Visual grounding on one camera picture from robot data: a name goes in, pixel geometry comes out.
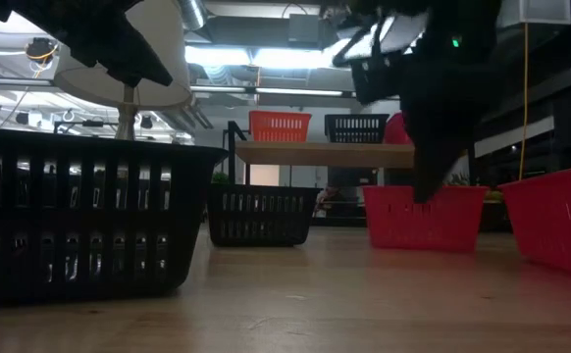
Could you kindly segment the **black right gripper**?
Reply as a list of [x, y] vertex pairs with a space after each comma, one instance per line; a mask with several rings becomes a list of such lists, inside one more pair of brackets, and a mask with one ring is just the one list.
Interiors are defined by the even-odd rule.
[[492, 53], [500, 8], [500, 0], [428, 3], [424, 35], [404, 62], [399, 87], [414, 145], [415, 203], [439, 191], [473, 143], [471, 125], [496, 100], [501, 76]]

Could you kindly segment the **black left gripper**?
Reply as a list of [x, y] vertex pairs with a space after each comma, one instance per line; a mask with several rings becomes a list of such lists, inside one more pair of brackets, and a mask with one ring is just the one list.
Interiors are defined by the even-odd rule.
[[136, 87], [144, 78], [173, 78], [126, 12], [140, 0], [11, 0], [13, 11], [64, 42], [86, 67], [99, 62], [114, 79]]

